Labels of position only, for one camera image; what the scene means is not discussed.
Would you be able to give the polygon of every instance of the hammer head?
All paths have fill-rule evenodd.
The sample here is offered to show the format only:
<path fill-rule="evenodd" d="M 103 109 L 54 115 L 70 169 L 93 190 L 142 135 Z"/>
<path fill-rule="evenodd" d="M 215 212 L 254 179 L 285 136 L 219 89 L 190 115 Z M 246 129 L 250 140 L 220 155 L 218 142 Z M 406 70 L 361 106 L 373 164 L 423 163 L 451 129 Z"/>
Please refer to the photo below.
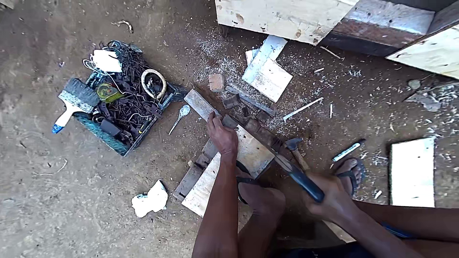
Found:
<path fill-rule="evenodd" d="M 298 149 L 298 142 L 302 141 L 303 138 L 292 138 L 290 140 L 285 141 L 285 145 L 291 151 Z"/>

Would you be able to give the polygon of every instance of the hammer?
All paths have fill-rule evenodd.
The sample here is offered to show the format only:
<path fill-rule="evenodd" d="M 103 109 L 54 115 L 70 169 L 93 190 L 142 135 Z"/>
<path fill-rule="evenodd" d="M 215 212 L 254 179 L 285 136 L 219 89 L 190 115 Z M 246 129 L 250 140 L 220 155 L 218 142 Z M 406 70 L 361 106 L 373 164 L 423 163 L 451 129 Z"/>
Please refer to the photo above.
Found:
<path fill-rule="evenodd" d="M 307 172 L 311 170 L 311 168 L 308 166 L 306 161 L 304 161 L 303 157 L 301 156 L 299 150 L 298 150 L 298 142 L 302 141 L 303 138 L 292 138 L 290 140 L 287 140 L 285 142 L 286 147 L 293 153 L 295 158 L 297 159 L 298 163 L 300 163 L 301 168 L 303 169 L 304 172 Z"/>

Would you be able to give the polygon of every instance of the hand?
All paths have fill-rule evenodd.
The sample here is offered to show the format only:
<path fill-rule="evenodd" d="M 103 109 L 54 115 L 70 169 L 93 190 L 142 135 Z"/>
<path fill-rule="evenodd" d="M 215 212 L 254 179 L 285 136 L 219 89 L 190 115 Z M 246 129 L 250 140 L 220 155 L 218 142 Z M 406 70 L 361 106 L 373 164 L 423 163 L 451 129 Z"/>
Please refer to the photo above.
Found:
<path fill-rule="evenodd" d="M 338 177 L 324 176 L 315 173 L 307 173 L 307 176 L 322 189 L 325 194 L 322 203 L 317 203 L 306 191 L 302 192 L 306 207 L 313 215 L 337 223 L 338 221 L 343 221 L 343 219 L 352 220 L 352 218 L 358 214 L 360 211 L 359 208 L 353 203 L 349 193 L 344 190 Z"/>
<path fill-rule="evenodd" d="M 215 116 L 215 112 L 210 113 L 207 120 L 207 134 L 221 155 L 233 154 L 236 157 L 239 143 L 236 131 L 224 127 L 220 119 Z"/>

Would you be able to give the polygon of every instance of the white spoon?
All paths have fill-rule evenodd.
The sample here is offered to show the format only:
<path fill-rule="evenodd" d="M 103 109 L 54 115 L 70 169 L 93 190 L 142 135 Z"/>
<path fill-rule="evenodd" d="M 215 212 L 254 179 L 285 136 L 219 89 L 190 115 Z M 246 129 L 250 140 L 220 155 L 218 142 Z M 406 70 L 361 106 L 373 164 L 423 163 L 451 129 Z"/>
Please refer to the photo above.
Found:
<path fill-rule="evenodd" d="M 179 123 L 180 119 L 186 115 L 188 115 L 190 113 L 190 106 L 189 105 L 185 105 L 183 106 L 181 109 L 180 109 L 180 112 L 179 112 L 179 118 L 177 119 L 177 121 L 175 122 L 174 126 L 172 127 L 172 129 L 170 130 L 169 132 L 169 135 L 171 135 L 172 133 L 172 130 L 175 128 L 175 126 Z"/>

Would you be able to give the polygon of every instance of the dirt floor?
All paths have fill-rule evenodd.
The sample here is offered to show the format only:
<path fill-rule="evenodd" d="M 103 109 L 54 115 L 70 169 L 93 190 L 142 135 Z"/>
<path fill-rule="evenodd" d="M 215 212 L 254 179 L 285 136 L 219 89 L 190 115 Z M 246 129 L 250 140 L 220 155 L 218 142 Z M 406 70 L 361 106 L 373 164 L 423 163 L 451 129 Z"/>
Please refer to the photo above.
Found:
<path fill-rule="evenodd" d="M 133 34 L 111 25 L 122 19 L 132 23 Z M 173 103 L 141 146 L 122 158 L 74 119 L 53 135 L 52 124 L 64 111 L 57 95 L 70 77 L 89 76 L 81 60 L 100 42 L 118 39 L 142 48 L 167 80 L 195 87 L 234 115 L 240 109 L 225 111 L 226 93 L 209 92 L 207 76 L 221 72 L 228 84 L 270 104 L 241 81 L 244 52 L 266 35 L 230 29 L 223 38 L 208 0 L 20 1 L 0 11 L 0 21 L 0 256 L 189 257 L 201 218 L 171 195 L 167 210 L 139 219 L 131 199 L 158 179 L 173 192 L 208 140 L 199 115 L 192 111 L 167 135 L 183 105 Z M 389 203 L 390 144 L 436 135 L 436 206 L 459 208 L 457 102 L 438 112 L 403 102 L 414 92 L 411 79 L 422 79 L 422 87 L 451 79 L 331 50 L 344 59 L 295 41 L 285 46 L 277 62 L 293 79 L 276 104 L 279 116 L 264 126 L 284 140 L 304 137 L 300 150 L 322 173 L 337 167 L 330 169 L 335 154 L 366 138 L 353 153 L 368 169 L 356 199 L 380 204 Z M 319 97 L 320 104 L 283 123 L 283 115 Z M 261 179 L 287 195 L 283 226 L 318 238 L 319 230 L 314 236 L 289 219 L 305 213 L 291 179 L 275 168 Z M 377 191 L 382 195 L 374 199 Z"/>

